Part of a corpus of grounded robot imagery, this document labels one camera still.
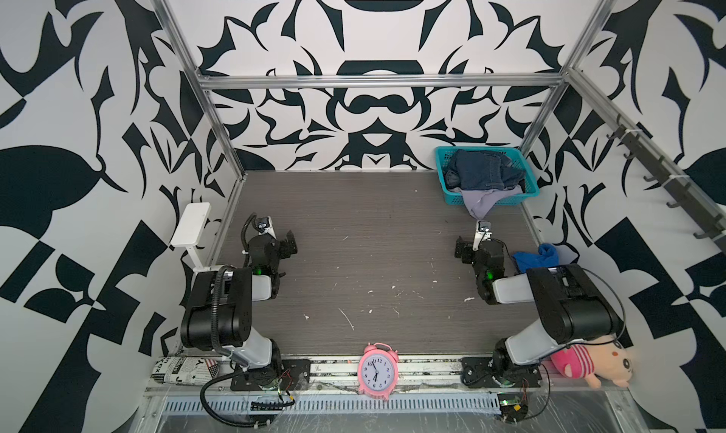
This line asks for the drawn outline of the dark blue denim skirt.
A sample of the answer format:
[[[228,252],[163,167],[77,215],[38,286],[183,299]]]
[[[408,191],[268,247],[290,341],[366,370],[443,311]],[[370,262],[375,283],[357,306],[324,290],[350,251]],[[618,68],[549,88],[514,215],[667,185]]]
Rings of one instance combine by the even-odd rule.
[[[445,180],[449,190],[506,190],[520,185],[524,176],[502,153],[457,151]]]

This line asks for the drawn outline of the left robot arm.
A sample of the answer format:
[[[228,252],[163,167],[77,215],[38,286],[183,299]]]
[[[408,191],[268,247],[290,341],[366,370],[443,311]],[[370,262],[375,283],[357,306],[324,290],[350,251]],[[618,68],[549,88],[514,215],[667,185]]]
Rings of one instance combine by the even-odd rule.
[[[253,327],[253,304],[279,294],[280,262],[298,253],[293,232],[280,240],[269,233],[248,242],[247,261],[197,272],[181,323],[181,344],[215,352],[258,386],[283,374],[279,346]]]

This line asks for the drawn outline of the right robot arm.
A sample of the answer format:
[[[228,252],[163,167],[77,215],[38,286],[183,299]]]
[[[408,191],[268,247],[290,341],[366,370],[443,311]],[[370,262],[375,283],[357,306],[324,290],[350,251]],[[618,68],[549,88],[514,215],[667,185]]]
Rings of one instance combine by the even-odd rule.
[[[584,268],[561,265],[505,275],[505,248],[493,239],[459,237],[454,255],[472,267],[478,295],[490,306],[534,304],[538,319],[495,344],[493,353],[462,360],[461,382],[469,388],[511,388],[541,380],[539,365],[570,347],[623,330],[624,320]]]

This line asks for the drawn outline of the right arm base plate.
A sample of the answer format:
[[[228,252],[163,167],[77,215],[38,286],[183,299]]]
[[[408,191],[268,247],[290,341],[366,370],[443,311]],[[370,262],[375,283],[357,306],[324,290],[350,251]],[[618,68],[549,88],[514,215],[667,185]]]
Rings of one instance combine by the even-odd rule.
[[[463,357],[461,383],[471,389],[539,388],[542,374],[534,365],[518,366],[508,357]]]

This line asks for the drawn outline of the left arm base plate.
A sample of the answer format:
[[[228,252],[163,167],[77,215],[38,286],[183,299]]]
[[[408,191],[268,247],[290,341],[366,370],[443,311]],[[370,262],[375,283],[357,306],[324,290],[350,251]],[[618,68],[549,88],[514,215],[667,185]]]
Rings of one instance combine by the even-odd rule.
[[[310,359],[282,359],[277,367],[237,372],[231,391],[297,391],[309,385]]]

